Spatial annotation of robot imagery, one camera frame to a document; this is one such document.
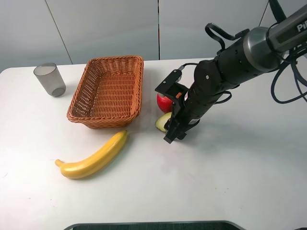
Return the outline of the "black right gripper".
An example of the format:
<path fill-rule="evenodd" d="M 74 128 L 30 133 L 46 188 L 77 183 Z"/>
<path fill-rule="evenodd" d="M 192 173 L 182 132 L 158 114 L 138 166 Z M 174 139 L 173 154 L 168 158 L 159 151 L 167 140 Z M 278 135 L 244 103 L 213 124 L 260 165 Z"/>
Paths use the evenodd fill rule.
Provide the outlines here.
<path fill-rule="evenodd" d="M 188 90 L 175 105 L 171 118 L 165 124 L 164 140 L 169 144 L 175 139 L 183 140 L 187 135 L 185 132 L 195 127 L 221 96 L 221 92 L 214 95 L 197 95 L 194 90 Z"/>

